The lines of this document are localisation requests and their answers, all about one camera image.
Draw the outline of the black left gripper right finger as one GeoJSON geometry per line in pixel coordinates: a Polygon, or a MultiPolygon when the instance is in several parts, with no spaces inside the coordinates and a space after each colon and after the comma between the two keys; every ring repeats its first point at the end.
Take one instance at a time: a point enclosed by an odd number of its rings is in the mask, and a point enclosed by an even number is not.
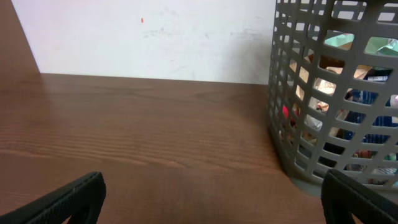
{"type": "Polygon", "coordinates": [[[336,169],[326,172],[321,192],[327,224],[396,224],[397,205],[336,169]]]}

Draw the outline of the colourful Kleenex tissue multipack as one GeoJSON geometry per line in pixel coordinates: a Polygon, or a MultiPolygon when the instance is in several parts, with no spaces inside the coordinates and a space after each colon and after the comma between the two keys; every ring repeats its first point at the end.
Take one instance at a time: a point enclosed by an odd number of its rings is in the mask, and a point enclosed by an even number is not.
{"type": "MultiPolygon", "coordinates": [[[[365,74],[363,80],[370,81],[370,82],[378,82],[384,83],[389,78],[390,74],[392,73],[392,69],[370,69],[367,74],[365,74]]],[[[350,100],[356,103],[362,103],[366,105],[372,105],[376,98],[378,97],[378,93],[371,92],[371,91],[363,91],[352,89],[350,90],[346,96],[346,100],[350,100]]],[[[386,102],[385,106],[391,106],[391,99],[393,102],[393,107],[397,107],[397,95],[392,95],[386,102]]],[[[350,123],[360,124],[365,119],[366,115],[364,113],[359,113],[355,111],[349,111],[348,114],[344,117],[344,120],[350,123]]],[[[378,116],[374,122],[373,126],[385,126],[385,127],[397,127],[397,117],[392,116],[378,116]]],[[[339,138],[350,140],[354,136],[353,131],[348,131],[341,129],[338,131],[337,136],[339,138]]],[[[384,144],[390,136],[388,135],[381,135],[381,134],[366,134],[362,142],[365,143],[374,143],[374,144],[384,144]]],[[[331,143],[326,143],[324,146],[324,150],[335,153],[335,154],[342,154],[344,152],[344,148],[341,146],[337,146],[331,143]]],[[[377,154],[376,151],[356,151],[353,154],[353,157],[361,157],[372,159],[377,154]]]]}

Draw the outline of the orange yellow pasta packet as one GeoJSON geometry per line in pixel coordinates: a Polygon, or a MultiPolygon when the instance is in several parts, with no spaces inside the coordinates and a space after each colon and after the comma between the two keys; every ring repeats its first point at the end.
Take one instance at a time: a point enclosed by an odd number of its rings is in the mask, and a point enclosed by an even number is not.
{"type": "MultiPolygon", "coordinates": [[[[298,105],[294,104],[292,107],[292,111],[294,112],[294,115],[296,117],[300,116],[300,108],[298,107],[298,105]]],[[[283,112],[285,118],[289,120],[291,127],[295,127],[296,120],[295,120],[294,116],[290,115],[289,110],[285,105],[282,107],[282,112],[283,112]]]]}

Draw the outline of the light blue wipes packet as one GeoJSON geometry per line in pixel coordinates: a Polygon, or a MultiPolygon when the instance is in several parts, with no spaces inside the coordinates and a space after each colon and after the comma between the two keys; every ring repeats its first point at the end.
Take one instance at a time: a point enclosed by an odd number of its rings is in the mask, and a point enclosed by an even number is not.
{"type": "MultiPolygon", "coordinates": [[[[330,37],[324,41],[325,45],[348,50],[354,41],[354,34],[344,33],[330,37]]],[[[365,47],[366,54],[388,55],[397,57],[397,39],[385,37],[371,37],[365,47]]]]}

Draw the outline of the beige snack bag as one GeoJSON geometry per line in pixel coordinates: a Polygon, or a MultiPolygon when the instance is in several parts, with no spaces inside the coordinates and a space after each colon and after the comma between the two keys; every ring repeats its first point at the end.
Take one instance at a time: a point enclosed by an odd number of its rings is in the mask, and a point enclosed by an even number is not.
{"type": "MultiPolygon", "coordinates": [[[[335,61],[335,63],[337,63],[338,65],[334,66],[334,67],[331,66],[332,63],[333,63],[332,60],[329,60],[329,59],[326,60],[326,70],[335,75],[340,75],[343,71],[343,62],[335,61]]],[[[365,78],[365,76],[368,74],[368,72],[371,71],[372,69],[373,68],[368,65],[359,65],[359,67],[356,69],[356,71],[354,73],[354,77],[358,78],[360,80],[363,80],[365,78]]],[[[306,69],[304,69],[303,67],[301,67],[300,71],[299,71],[299,78],[306,83],[308,81],[308,76],[309,76],[309,72],[306,71],[306,69]]],[[[336,90],[335,83],[326,81],[322,78],[316,78],[315,83],[313,84],[313,87],[314,87],[314,89],[316,89],[326,95],[329,95],[329,96],[333,96],[333,94],[336,90]]],[[[300,85],[296,86],[295,95],[300,100],[304,99],[305,91],[300,87],[300,85]]],[[[311,109],[313,109],[321,114],[326,114],[327,111],[329,110],[329,106],[330,106],[328,103],[326,103],[322,100],[316,99],[314,97],[310,98],[308,105],[311,109]]],[[[348,115],[349,115],[349,111],[339,110],[336,118],[345,120],[348,117],[348,115]]],[[[319,131],[323,125],[322,121],[320,121],[319,119],[316,119],[310,115],[305,116],[304,123],[316,131],[319,131]]],[[[341,136],[342,131],[338,128],[332,128],[330,134],[332,136],[341,136]]],[[[308,141],[310,144],[315,145],[317,143],[317,138],[314,135],[311,135],[310,133],[308,133],[306,131],[303,132],[303,138],[304,138],[304,140],[308,141]]]]}

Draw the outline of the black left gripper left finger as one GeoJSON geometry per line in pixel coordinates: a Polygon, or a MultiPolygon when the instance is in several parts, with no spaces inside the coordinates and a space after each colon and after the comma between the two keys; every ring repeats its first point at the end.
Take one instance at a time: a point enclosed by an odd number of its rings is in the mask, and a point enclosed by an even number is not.
{"type": "Polygon", "coordinates": [[[96,223],[106,198],[101,172],[90,172],[12,212],[1,223],[96,223]]]}

